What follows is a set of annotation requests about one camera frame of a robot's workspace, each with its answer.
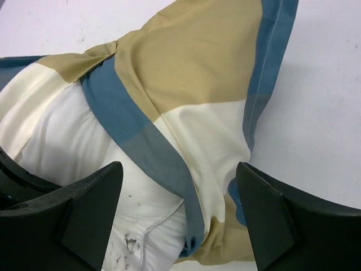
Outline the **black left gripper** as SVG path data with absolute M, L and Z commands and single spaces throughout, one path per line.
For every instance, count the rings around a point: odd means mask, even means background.
M 1 150 L 1 210 L 48 209 L 45 196 L 60 186 L 31 174 Z

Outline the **blue tan white checked pillowcase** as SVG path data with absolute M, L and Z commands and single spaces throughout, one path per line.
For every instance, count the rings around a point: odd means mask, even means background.
M 1 150 L 68 186 L 118 161 L 101 270 L 252 261 L 236 190 L 297 1 L 175 1 L 83 53 L 1 59 Z

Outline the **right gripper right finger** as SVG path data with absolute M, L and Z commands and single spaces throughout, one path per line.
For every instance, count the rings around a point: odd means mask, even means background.
M 236 181 L 258 270 L 360 270 L 360 210 L 239 163 Z

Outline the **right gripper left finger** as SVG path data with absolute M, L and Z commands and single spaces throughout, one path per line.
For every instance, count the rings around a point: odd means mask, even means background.
M 112 162 L 1 211 L 1 270 L 101 270 L 122 178 Z

